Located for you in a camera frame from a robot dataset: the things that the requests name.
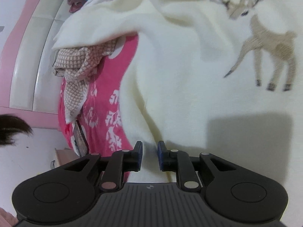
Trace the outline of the dark red clothing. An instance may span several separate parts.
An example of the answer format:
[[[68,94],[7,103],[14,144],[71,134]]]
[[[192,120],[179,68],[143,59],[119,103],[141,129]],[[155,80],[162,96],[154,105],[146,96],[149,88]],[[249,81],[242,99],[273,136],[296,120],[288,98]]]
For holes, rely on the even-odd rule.
[[[87,0],[67,0],[67,4],[70,6],[69,13],[75,13],[79,11]]]

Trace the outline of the pink floral bed sheet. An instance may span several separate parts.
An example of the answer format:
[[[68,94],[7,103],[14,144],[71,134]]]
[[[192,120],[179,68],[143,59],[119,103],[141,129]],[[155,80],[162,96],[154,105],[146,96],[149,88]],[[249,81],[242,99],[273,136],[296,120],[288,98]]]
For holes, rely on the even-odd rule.
[[[85,134],[88,153],[99,153],[104,157],[133,148],[122,127],[119,100],[120,83],[137,50],[138,37],[122,36],[116,40],[114,52],[102,58],[97,73],[91,77],[86,101],[76,117]],[[58,119],[61,131],[73,150],[71,138],[76,120],[69,124],[65,122],[65,79],[62,78]]]

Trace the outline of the white fleece deer sweater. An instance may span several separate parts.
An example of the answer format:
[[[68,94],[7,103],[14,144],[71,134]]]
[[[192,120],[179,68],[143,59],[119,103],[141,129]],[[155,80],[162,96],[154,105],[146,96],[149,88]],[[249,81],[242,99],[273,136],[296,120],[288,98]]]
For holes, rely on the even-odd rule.
[[[122,127],[144,144],[131,182],[168,182],[156,143],[209,152],[282,184],[302,226],[302,0],[114,0],[72,15],[55,49],[136,33]]]

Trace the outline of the beige checked knit garment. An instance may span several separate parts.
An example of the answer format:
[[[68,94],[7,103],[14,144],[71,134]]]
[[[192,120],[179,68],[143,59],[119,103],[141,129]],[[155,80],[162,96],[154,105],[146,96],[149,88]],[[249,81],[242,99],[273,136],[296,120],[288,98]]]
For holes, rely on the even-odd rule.
[[[58,50],[53,68],[54,75],[65,79],[63,102],[66,123],[76,120],[86,101],[91,77],[97,73],[102,58],[114,52],[116,43],[114,39],[94,46]]]

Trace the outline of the pink and cream headboard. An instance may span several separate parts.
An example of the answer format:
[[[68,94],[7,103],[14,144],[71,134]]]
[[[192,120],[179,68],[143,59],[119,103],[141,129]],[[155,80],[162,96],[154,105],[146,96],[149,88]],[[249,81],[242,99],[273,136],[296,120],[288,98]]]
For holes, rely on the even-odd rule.
[[[1,51],[1,113],[33,128],[58,129],[62,79],[53,73],[53,38],[69,17],[67,0],[24,0]]]

